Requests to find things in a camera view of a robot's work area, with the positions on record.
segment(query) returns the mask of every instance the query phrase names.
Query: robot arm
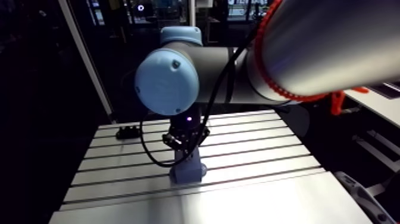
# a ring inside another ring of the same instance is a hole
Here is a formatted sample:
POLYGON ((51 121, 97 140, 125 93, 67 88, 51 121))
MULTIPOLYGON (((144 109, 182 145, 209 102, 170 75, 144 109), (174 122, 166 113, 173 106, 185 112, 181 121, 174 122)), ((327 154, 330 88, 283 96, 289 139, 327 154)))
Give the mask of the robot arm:
MULTIPOLYGON (((400 77, 399 1, 284 0, 258 42, 244 50, 221 84, 216 103, 280 105, 400 77), (265 81, 265 71, 278 94, 265 81)), ((236 48, 203 47, 196 27, 166 27, 162 48, 136 73, 136 91, 150 110, 176 115, 208 102, 236 48)))

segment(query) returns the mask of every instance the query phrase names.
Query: black clamp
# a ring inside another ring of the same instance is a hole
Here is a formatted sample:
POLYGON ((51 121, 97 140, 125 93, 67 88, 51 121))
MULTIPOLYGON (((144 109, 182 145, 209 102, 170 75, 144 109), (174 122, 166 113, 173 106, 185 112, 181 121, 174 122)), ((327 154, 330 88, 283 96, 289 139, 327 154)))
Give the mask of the black clamp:
POLYGON ((120 130, 115 134, 117 139, 130 139, 130 138, 139 138, 140 130, 136 126, 125 126, 120 127, 120 130))
POLYGON ((210 134, 210 130, 208 130, 207 127, 204 127, 199 142, 195 142, 198 132, 199 127, 192 130, 178 130, 174 127, 170 127, 168 133, 162 135, 162 141, 173 150, 186 151, 196 145, 201 145, 205 138, 210 134))

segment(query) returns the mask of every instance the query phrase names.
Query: metal frame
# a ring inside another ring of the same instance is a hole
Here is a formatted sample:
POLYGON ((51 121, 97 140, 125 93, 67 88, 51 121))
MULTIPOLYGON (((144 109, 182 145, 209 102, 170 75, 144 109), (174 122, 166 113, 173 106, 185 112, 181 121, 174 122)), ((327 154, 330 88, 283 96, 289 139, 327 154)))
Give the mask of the metal frame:
POLYGON ((70 32, 75 41, 76 47, 78 48, 79 54, 82 57, 83 63, 85 64, 86 70, 89 73, 90 79, 95 86, 101 104, 103 105, 103 108, 107 113, 110 121, 112 123, 115 123, 114 119, 112 118, 113 108, 110 104, 106 92, 104 91, 104 87, 98 78, 96 68, 93 64, 93 61, 91 60, 88 50, 86 49, 84 40, 82 39, 79 32, 79 27, 74 19, 73 13, 71 12, 70 4, 67 1, 68 0, 58 0, 58 3, 60 4, 60 8, 62 10, 62 13, 64 14, 64 18, 68 24, 68 27, 70 28, 70 32))

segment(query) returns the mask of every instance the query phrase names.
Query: robotic arm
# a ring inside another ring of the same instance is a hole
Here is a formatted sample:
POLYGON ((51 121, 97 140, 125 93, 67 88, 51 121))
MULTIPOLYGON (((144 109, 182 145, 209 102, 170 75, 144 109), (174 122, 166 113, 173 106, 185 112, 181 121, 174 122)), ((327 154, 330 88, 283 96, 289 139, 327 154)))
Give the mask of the robotic arm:
POLYGON ((203 47, 197 27, 163 28, 162 47, 139 66, 135 88, 150 110, 173 116, 163 141, 176 152, 177 182, 199 181, 197 146, 208 129, 195 102, 283 105, 398 79, 399 27, 396 0, 277 0, 246 49, 203 47))

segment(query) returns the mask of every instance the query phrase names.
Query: metal slot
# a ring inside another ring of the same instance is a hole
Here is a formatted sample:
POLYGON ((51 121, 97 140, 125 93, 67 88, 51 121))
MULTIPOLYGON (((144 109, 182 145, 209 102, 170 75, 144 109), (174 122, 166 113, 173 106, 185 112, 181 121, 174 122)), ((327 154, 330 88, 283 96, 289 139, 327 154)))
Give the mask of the metal slot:
POLYGON ((399 91, 385 84, 369 86, 369 88, 388 99, 395 99, 400 97, 399 91))

